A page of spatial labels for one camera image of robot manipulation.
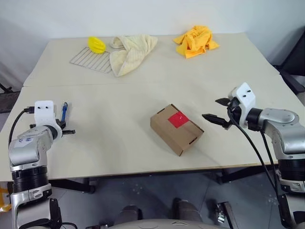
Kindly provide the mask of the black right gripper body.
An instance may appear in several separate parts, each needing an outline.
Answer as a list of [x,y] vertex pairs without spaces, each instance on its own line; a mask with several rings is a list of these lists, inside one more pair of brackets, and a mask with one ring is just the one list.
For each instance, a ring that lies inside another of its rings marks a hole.
[[233,98],[232,100],[230,100],[229,105],[225,105],[227,107],[229,121],[227,121],[226,125],[223,125],[224,129],[229,129],[232,125],[239,125],[241,116],[241,108],[239,105],[240,102],[237,98]]

